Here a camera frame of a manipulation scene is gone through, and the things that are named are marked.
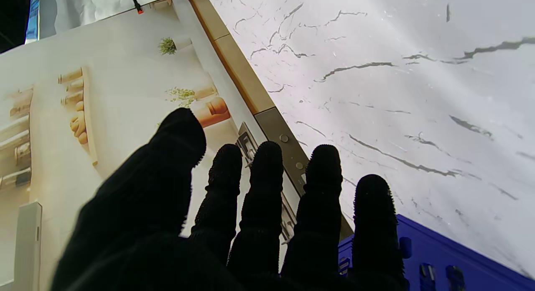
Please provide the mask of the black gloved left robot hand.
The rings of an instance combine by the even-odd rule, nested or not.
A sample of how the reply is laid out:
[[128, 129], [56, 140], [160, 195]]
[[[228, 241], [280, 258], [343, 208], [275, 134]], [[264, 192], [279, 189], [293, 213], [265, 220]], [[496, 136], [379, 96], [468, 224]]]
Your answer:
[[241, 150], [222, 146], [189, 237], [181, 231], [192, 170], [206, 135], [187, 108], [162, 121], [96, 191], [79, 215], [57, 265], [52, 291], [406, 291], [397, 217], [388, 183], [362, 177], [354, 199], [353, 266], [339, 273], [341, 159], [315, 148], [279, 270], [283, 158], [275, 142], [258, 147], [236, 232]]

